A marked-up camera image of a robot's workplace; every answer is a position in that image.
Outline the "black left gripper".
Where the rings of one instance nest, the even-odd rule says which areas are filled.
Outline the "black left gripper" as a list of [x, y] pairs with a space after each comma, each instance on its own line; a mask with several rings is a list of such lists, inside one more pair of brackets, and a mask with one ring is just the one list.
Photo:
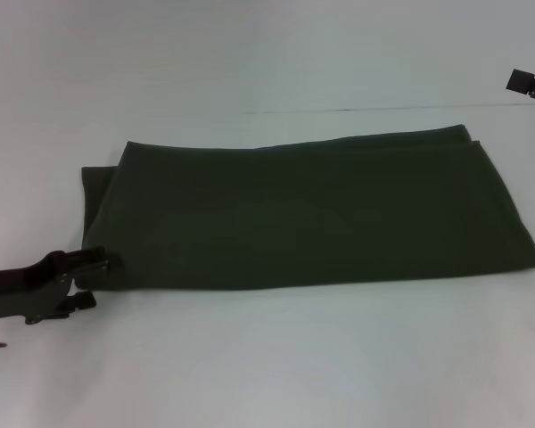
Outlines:
[[73, 278], [107, 273], [121, 266], [121, 257], [103, 247], [54, 251], [23, 268], [0, 270], [0, 318], [24, 317], [28, 325], [45, 319], [67, 319], [92, 309], [91, 292], [69, 295]]

